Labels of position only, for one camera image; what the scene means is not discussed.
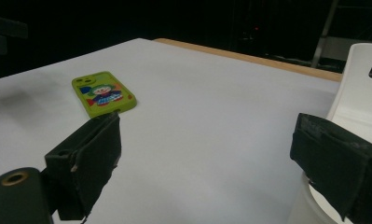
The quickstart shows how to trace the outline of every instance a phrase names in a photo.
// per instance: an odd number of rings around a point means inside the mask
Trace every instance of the wooden table edge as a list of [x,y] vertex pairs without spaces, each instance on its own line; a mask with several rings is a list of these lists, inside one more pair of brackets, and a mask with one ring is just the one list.
[[339,73],[324,71],[320,69],[300,66],[300,65],[291,64],[291,63],[283,63],[283,62],[278,62],[274,60],[258,58],[255,56],[240,54],[240,53],[231,52],[227,50],[213,49],[213,48],[208,48],[208,47],[204,47],[201,45],[189,44],[186,42],[181,42],[181,41],[171,40],[171,39],[166,39],[166,38],[158,38],[158,39],[155,39],[154,41],[180,47],[180,48],[184,48],[184,49],[193,49],[193,50],[197,50],[197,51],[201,51],[205,53],[210,53],[210,54],[224,56],[224,57],[228,57],[232,59],[237,59],[237,60],[241,60],[241,61],[245,61],[249,63],[258,63],[258,64],[262,64],[265,66],[270,66],[270,67],[279,68],[279,69],[283,69],[283,70],[287,70],[291,72],[296,72],[296,73],[311,76],[311,77],[319,77],[319,78],[328,79],[328,80],[332,80],[336,82],[339,82],[342,79],[342,75]]

